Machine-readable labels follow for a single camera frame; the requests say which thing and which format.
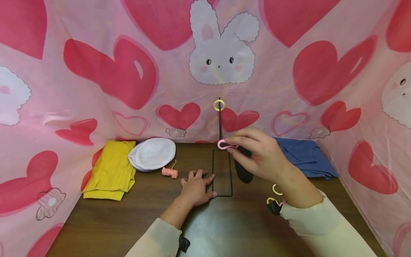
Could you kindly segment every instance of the pink yarn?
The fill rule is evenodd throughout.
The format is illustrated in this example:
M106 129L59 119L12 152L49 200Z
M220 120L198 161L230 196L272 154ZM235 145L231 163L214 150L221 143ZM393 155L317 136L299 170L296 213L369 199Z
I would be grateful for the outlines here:
M161 170L161 174L163 174L164 176L171 176L171 178L176 179L178 178L178 170L173 169L174 165L177 163L177 160L175 160L175 163L173 164L173 166L171 167L171 169L168 169L166 167L163 167L163 169Z

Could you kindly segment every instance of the bunny ear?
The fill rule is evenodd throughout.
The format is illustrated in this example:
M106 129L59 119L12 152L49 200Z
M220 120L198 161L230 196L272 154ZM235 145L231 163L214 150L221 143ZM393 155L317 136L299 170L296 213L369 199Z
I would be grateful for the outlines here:
M243 12L234 17L224 28L221 36L238 37L242 41L256 40L260 30L260 21L248 12Z
M207 0L196 0L192 3L190 23L196 45L220 37L217 15Z

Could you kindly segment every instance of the wooden table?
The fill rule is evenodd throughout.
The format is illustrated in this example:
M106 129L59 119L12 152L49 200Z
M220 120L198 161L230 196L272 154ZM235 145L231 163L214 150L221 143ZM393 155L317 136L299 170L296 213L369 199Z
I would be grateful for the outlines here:
M214 144L177 144L175 169L179 179L194 169L211 172ZM229 193L226 152L216 152L215 190ZM274 195L270 182L254 177L250 184L233 170L233 197L217 197L194 209L182 229L190 240L180 257L313 256L310 249L281 217L266 207ZM80 198L47 256L123 257L151 223L177 197L180 180L161 172L137 172L136 184L122 201ZM377 256L386 256L338 179L312 182L324 191Z

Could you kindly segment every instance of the folded yellow cloth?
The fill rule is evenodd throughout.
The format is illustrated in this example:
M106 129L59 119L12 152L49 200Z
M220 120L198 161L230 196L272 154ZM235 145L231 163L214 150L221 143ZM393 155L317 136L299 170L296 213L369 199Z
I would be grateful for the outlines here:
M135 146L134 141L108 141L91 171L83 198L120 201L135 183L136 169L128 161L128 154Z

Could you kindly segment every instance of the hand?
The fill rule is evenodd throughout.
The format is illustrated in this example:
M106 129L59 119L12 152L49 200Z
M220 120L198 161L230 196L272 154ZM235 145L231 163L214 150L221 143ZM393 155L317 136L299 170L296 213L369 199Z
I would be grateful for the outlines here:
M179 198L192 207L205 204L217 196L216 192L206 192L206 186L211 184L214 174L203 179L202 176L205 174L207 174L206 171L199 169L198 171L190 171L188 179L181 179L182 190Z
M233 137L227 138L226 142L242 146L254 153L249 158L235 148L227 149L241 166L260 178L275 182L282 173L295 169L285 158L277 141L259 130L240 130Z

